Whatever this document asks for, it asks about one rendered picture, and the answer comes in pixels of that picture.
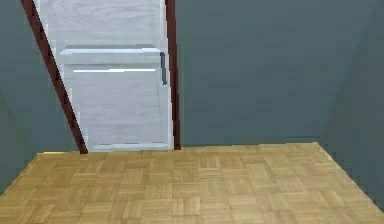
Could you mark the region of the white room door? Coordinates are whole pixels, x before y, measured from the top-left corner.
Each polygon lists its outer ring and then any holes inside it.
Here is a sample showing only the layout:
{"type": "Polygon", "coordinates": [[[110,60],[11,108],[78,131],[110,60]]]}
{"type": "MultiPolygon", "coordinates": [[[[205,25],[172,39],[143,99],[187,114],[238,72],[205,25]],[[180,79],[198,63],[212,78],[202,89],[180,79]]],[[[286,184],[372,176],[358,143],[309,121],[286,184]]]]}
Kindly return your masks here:
{"type": "Polygon", "coordinates": [[[80,152],[179,149],[175,1],[21,0],[80,152]]]}

